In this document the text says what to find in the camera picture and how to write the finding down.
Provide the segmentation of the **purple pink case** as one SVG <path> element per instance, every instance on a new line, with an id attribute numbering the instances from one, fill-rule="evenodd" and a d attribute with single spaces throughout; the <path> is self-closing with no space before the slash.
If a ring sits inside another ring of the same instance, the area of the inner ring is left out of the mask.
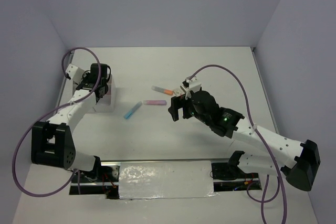
<path id="1" fill-rule="evenodd" d="M 165 100 L 144 100 L 144 105 L 160 105 L 165 106 L 167 105 L 167 102 Z"/>

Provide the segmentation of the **blue highlighter marker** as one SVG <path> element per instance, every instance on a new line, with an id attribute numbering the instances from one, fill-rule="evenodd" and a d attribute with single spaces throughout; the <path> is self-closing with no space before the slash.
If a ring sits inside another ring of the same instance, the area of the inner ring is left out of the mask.
<path id="1" fill-rule="evenodd" d="M 142 106 L 142 101 L 139 101 L 134 107 L 132 107 L 125 115 L 124 119 L 128 120 L 140 107 Z"/>

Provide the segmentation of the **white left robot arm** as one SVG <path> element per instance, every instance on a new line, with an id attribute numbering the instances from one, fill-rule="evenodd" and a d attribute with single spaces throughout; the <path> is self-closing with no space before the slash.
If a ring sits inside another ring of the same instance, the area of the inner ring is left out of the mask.
<path id="1" fill-rule="evenodd" d="M 88 71 L 73 64 L 66 69 L 66 77 L 77 86 L 69 106 L 60 109 L 45 122 L 32 128 L 31 161 L 34 164 L 77 169 L 90 181 L 98 181 L 103 174 L 101 159 L 75 148 L 72 133 L 81 119 L 108 93 L 111 68 L 93 63 Z"/>

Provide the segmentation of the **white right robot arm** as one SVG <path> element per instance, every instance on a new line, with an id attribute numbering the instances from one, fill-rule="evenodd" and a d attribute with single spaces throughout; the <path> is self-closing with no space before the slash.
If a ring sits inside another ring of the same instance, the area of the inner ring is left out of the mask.
<path id="1" fill-rule="evenodd" d="M 291 140 L 261 126 L 252 125 L 241 113 L 219 106 L 207 91 L 193 92 L 171 98 L 168 109 L 173 121 L 196 118 L 220 137 L 244 142 L 267 153 L 258 157 L 246 151 L 234 151 L 228 171 L 233 177 L 244 173 L 283 175 L 296 189 L 311 191 L 321 163 L 318 146 L 314 141 Z"/>

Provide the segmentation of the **staples box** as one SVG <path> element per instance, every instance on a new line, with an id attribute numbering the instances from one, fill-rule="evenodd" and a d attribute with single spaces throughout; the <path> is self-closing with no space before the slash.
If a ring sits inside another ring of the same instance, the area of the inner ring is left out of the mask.
<path id="1" fill-rule="evenodd" d="M 175 95 L 176 97 L 179 97 L 179 96 L 185 94 L 185 90 L 184 90 L 184 88 L 183 88 L 182 86 L 179 86 L 179 87 L 173 89 L 173 93 L 174 93 L 174 95 Z"/>

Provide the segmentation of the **orange capped marker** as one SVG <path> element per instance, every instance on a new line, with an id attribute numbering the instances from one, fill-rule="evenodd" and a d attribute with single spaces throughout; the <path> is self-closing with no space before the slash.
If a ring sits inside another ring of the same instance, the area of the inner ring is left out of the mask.
<path id="1" fill-rule="evenodd" d="M 157 86 L 152 86 L 151 89 L 155 92 L 164 93 L 164 94 L 167 94 L 167 95 L 173 95 L 173 91 L 169 90 L 169 89 L 165 89 L 165 88 L 161 88 L 161 87 L 157 87 Z"/>

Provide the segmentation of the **white compartment organizer box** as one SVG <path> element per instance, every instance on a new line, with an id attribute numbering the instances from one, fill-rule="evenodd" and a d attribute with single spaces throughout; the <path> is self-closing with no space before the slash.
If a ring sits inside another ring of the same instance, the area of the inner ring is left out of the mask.
<path id="1" fill-rule="evenodd" d="M 117 89 L 113 76 L 108 81 L 108 92 L 90 110 L 90 113 L 112 113 L 116 102 Z"/>

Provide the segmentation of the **silver tape panel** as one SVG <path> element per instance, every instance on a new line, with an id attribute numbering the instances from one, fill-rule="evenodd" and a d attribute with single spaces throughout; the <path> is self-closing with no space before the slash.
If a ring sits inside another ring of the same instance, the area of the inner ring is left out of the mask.
<path id="1" fill-rule="evenodd" d="M 205 198 L 215 195 L 209 161 L 122 163 L 121 199 Z"/>

